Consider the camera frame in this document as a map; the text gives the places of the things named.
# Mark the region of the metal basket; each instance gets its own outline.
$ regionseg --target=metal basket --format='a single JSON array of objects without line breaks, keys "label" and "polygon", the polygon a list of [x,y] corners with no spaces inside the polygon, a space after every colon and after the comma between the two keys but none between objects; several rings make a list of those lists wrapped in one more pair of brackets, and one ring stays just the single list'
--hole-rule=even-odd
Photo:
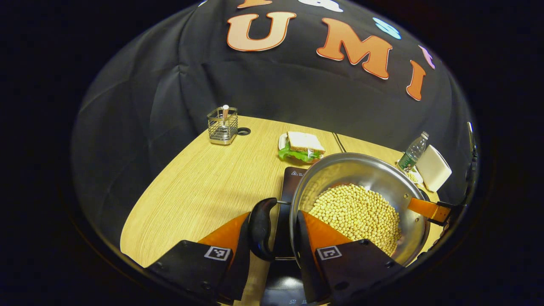
[{"label": "metal basket", "polygon": [[238,109],[230,107],[227,118],[223,108],[218,107],[208,114],[209,141],[215,144],[231,144],[238,132]]}]

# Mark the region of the wooden table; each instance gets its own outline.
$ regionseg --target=wooden table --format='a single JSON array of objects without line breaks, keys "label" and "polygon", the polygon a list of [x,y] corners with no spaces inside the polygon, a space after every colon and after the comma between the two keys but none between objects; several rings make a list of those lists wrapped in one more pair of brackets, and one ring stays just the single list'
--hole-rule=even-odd
[{"label": "wooden table", "polygon": [[[180,240],[196,242],[232,218],[251,211],[258,201],[280,198],[285,168],[310,166],[293,165],[278,158],[278,139],[287,131],[315,134],[326,155],[341,152],[331,132],[251,117],[239,116],[238,120],[239,127],[251,129],[249,135],[237,136],[231,145],[222,146],[211,144],[208,131],[202,132],[148,186],[123,227],[124,254],[147,267]],[[347,152],[371,155],[391,165],[402,156],[384,146],[343,135],[339,138]],[[438,201],[436,193],[419,187],[431,201]],[[277,218],[277,209],[271,218]],[[431,225],[423,250],[438,239],[441,231],[438,225]],[[252,253],[250,256],[241,304],[258,305],[269,263]]]}]

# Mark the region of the sandwich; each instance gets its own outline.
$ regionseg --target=sandwich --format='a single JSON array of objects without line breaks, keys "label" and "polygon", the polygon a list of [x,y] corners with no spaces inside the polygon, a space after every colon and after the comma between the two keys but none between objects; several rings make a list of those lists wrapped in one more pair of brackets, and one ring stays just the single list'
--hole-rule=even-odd
[{"label": "sandwich", "polygon": [[278,153],[280,159],[287,156],[297,158],[305,163],[314,163],[325,154],[325,148],[321,145],[316,135],[302,132],[287,132],[285,148]]}]

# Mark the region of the white plate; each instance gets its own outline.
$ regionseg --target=white plate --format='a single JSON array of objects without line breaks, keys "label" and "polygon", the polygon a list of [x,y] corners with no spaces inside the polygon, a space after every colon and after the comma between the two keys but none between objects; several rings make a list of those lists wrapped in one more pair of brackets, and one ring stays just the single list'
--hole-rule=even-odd
[{"label": "white plate", "polygon": [[419,174],[419,171],[417,170],[417,167],[416,167],[416,166],[413,166],[413,167],[412,167],[412,170],[410,170],[410,172],[416,177],[416,180],[417,180],[417,181],[415,181],[415,182],[412,181],[412,180],[410,180],[410,181],[412,181],[412,182],[414,182],[414,183],[418,183],[418,184],[423,184],[423,178],[421,177],[421,174]]},{"label": "white plate", "polygon": [[285,148],[286,143],[287,143],[287,133],[284,133],[284,134],[282,134],[282,135],[280,136],[280,140],[279,140],[278,143],[277,143],[278,149],[281,150],[281,149]]}]

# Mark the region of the plastic bottle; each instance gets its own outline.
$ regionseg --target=plastic bottle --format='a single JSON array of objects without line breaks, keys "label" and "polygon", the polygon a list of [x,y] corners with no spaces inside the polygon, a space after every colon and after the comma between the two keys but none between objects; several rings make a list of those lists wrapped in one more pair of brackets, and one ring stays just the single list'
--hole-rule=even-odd
[{"label": "plastic bottle", "polygon": [[427,140],[429,139],[429,134],[426,132],[421,133],[421,136],[412,142],[412,144],[406,149],[406,152],[399,160],[397,167],[399,169],[408,172],[416,165],[419,158],[425,152],[427,148]]}]

